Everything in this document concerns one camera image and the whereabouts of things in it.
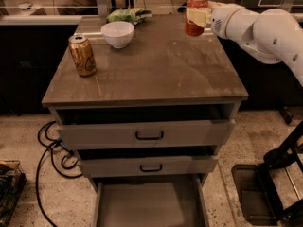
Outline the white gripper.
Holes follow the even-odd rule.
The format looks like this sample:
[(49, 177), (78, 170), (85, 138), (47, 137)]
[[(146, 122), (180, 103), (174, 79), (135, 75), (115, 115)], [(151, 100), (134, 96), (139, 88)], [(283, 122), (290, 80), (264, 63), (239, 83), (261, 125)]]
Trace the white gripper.
[(186, 23), (210, 28), (222, 39), (237, 40), (242, 37), (241, 24), (237, 13), (243, 6), (209, 1), (209, 8), (187, 8)]

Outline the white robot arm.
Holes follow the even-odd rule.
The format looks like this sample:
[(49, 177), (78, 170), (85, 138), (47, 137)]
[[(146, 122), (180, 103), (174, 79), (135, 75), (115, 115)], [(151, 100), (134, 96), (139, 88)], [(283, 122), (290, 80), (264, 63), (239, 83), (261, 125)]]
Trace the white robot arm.
[(262, 63), (284, 62), (303, 85), (303, 29), (289, 12), (257, 13), (236, 4), (209, 2), (206, 8), (187, 8), (186, 16), (199, 27), (210, 26), (214, 34)]

